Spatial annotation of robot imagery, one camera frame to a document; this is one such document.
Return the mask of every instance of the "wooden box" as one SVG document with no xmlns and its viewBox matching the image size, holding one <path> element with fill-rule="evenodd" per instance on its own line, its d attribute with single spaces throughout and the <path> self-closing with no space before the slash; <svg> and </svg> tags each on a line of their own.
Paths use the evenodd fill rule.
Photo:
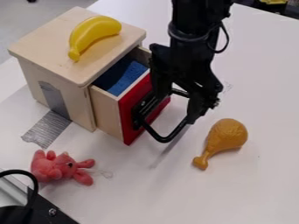
<svg viewBox="0 0 299 224">
<path fill-rule="evenodd" d="M 146 32 L 122 23 L 119 35 L 95 43 L 75 63 L 67 56 L 70 34 L 78 23 L 96 15 L 75 7 L 21 38 L 9 51 L 17 57 L 38 102 L 87 130 L 97 127 L 131 144 L 142 131 L 132 129 L 130 110 L 151 90 L 149 71 L 118 96 L 94 86 L 93 82 L 124 56 L 149 67 L 150 52 L 139 46 Z M 168 102 L 169 99 L 150 120 Z"/>
</svg>

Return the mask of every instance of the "wooden lid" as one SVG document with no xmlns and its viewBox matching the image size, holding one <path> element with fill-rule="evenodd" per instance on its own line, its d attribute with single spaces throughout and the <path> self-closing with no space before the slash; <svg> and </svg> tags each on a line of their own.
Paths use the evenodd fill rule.
<svg viewBox="0 0 299 224">
<path fill-rule="evenodd" d="M 73 62 L 67 56 L 68 40 L 73 28 L 83 20 L 97 15 L 80 7 L 72 8 L 21 38 L 10 47 L 10 54 L 29 60 L 79 87 L 89 85 L 141 44 L 146 36 L 145 30 L 122 23 L 119 35 L 95 43 L 81 55 L 79 62 Z"/>
</svg>

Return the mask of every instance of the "pink plush animal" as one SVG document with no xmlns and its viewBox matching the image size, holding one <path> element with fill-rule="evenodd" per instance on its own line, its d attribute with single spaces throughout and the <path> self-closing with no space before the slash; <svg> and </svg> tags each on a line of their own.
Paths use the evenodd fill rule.
<svg viewBox="0 0 299 224">
<path fill-rule="evenodd" d="M 93 159 L 76 163 L 67 152 L 56 157 L 52 150 L 49 150 L 46 155 L 43 150 L 38 150 L 31 163 L 31 173 L 38 179 L 38 182 L 74 178 L 85 186 L 91 186 L 94 183 L 93 179 L 80 168 L 91 168 L 94 163 Z"/>
</svg>

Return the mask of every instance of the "toy banana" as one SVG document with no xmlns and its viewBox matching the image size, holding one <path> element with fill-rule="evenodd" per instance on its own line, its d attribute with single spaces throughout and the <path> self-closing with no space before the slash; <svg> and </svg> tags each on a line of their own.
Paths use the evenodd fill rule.
<svg viewBox="0 0 299 224">
<path fill-rule="evenodd" d="M 73 29 L 69 39 L 71 49 L 68 56 L 74 61 L 79 61 L 82 52 L 95 40 L 118 34 L 121 29 L 122 24 L 111 17 L 88 18 Z"/>
<path fill-rule="evenodd" d="M 246 127 L 234 119 L 222 119 L 216 122 L 208 135 L 204 155 L 195 157 L 193 164 L 201 170 L 208 166 L 208 158 L 220 151 L 237 149 L 248 138 Z"/>
</svg>

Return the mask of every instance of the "white table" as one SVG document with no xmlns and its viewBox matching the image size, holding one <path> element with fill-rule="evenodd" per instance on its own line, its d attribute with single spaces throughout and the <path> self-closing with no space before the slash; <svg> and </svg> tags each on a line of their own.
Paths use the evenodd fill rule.
<svg viewBox="0 0 299 224">
<path fill-rule="evenodd" d="M 100 0 L 89 9 L 146 29 L 146 47 L 168 44 L 168 0 Z M 51 148 L 78 160 L 94 158 L 98 168 L 115 176 L 94 176 L 91 187 L 63 181 L 40 193 L 82 224 L 298 223 L 299 22 L 240 5 L 232 14 L 226 21 L 231 45 L 213 67 L 233 87 L 160 163 L 155 164 L 169 146 L 147 133 L 127 147 L 72 123 Z M 154 127 L 168 133 L 184 116 L 185 104 L 184 98 L 173 97 Z M 29 168 L 38 146 L 20 136 L 47 111 L 27 87 L 0 103 L 1 167 Z M 246 124 L 248 142 L 239 152 L 212 158 L 206 171 L 192 167 L 209 129 L 225 117 Z"/>
</svg>

